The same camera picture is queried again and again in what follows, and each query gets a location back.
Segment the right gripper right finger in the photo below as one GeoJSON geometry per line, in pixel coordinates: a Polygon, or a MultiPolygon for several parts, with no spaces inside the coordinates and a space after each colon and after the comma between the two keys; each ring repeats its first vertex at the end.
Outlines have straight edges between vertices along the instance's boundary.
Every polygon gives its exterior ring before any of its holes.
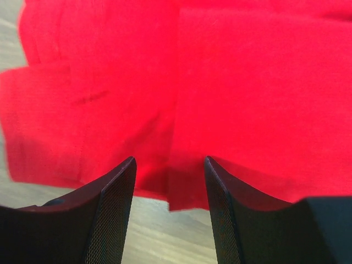
{"type": "Polygon", "coordinates": [[[227,172],[212,157],[205,182],[218,263],[351,263],[351,197],[289,203],[227,172]]]}

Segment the bright red t shirt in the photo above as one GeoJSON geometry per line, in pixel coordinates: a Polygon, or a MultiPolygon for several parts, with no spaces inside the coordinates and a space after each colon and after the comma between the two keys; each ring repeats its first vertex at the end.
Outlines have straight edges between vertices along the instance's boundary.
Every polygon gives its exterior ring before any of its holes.
{"type": "Polygon", "coordinates": [[[25,1],[19,38],[17,182],[77,188],[133,156],[138,196],[208,209],[212,156],[285,201],[351,194],[351,1],[25,1]]]}

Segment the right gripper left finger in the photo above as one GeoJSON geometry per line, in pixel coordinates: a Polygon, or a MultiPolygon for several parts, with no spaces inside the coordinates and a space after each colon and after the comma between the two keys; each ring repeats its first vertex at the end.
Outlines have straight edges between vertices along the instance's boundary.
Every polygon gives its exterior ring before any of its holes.
{"type": "Polygon", "coordinates": [[[121,263],[136,169],[129,157],[42,206],[1,207],[1,263],[121,263]]]}

